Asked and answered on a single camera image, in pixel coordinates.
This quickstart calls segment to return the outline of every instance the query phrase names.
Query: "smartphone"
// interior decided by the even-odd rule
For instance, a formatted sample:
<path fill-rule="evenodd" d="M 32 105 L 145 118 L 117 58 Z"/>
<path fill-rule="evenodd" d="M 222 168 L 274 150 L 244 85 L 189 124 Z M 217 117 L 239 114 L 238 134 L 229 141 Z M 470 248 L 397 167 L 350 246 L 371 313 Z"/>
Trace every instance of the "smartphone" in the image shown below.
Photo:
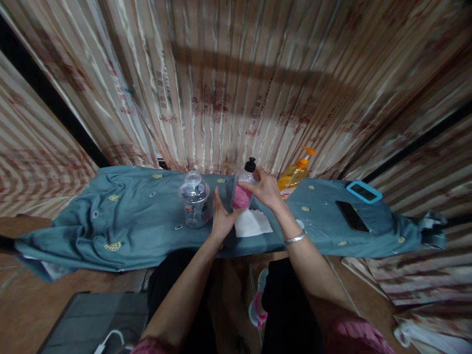
<path fill-rule="evenodd" d="M 357 211 L 354 210 L 353 206 L 347 202 L 336 201 L 338 208 L 344 215 L 344 218 L 348 222 L 351 229 L 354 231 L 360 232 L 370 232 L 370 230 L 365 226 L 364 222 L 360 218 Z"/>

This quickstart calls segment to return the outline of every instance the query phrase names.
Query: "silver bracelet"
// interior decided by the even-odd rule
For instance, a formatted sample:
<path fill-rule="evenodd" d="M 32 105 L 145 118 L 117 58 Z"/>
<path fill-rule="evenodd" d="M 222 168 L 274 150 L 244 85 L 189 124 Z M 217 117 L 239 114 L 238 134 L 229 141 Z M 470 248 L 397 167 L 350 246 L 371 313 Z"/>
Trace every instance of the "silver bracelet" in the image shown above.
<path fill-rule="evenodd" d="M 305 238 L 306 236 L 306 231 L 304 230 L 301 234 L 299 234 L 297 237 L 290 238 L 288 240 L 284 240 L 285 244 L 291 244 L 295 243 L 297 241 L 300 241 L 301 239 Z"/>

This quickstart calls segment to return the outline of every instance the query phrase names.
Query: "white cable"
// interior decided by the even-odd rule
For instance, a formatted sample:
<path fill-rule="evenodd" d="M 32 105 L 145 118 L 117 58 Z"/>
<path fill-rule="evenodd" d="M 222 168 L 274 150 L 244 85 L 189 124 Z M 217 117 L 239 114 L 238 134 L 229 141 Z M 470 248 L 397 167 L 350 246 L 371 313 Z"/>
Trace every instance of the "white cable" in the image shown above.
<path fill-rule="evenodd" d="M 123 337 L 123 333 L 121 333 L 121 331 L 117 330 L 117 329 L 112 329 L 110 331 L 110 333 L 108 333 L 107 337 L 105 338 L 105 340 L 98 345 L 97 349 L 95 349 L 95 351 L 93 352 L 93 354 L 101 354 L 104 350 L 105 350 L 105 347 L 107 345 L 107 341 L 108 341 L 108 338 L 110 338 L 110 336 L 112 334 L 117 334 L 119 335 L 119 338 L 121 339 L 121 345 L 123 346 L 124 345 L 124 337 Z"/>

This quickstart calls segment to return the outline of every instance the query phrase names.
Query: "wooden floor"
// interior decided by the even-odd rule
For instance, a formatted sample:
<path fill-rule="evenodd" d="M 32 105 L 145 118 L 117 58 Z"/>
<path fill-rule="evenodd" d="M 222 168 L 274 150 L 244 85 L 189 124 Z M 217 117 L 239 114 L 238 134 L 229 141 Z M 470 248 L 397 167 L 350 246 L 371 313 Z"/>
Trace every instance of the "wooden floor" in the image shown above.
<path fill-rule="evenodd" d="M 48 227 L 49 219 L 0 218 L 0 234 L 18 237 Z M 216 260 L 215 285 L 209 308 L 219 353 L 260 353 L 263 332 L 252 326 L 247 309 L 262 269 L 286 252 Z M 329 257 L 360 316 L 373 323 L 396 353 L 416 353 L 395 340 L 392 329 L 395 307 L 370 286 Z M 24 268 L 14 257 L 0 255 L 0 348 L 3 353 L 36 353 L 69 299 L 76 292 L 139 292 L 147 289 L 152 269 L 123 275 L 79 270 L 48 284 Z"/>

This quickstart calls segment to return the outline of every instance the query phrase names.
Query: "pink sleeve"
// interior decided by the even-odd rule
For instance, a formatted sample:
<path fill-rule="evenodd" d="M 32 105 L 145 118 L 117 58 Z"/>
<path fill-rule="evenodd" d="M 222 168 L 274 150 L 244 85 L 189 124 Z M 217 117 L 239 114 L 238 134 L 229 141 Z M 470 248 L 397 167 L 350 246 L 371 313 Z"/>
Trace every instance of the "pink sleeve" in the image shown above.
<path fill-rule="evenodd" d="M 381 333 L 360 317 L 336 320 L 324 336 L 324 352 L 395 354 Z"/>
<path fill-rule="evenodd" d="M 135 346 L 131 354 L 167 354 L 167 352 L 157 339 L 145 338 Z"/>

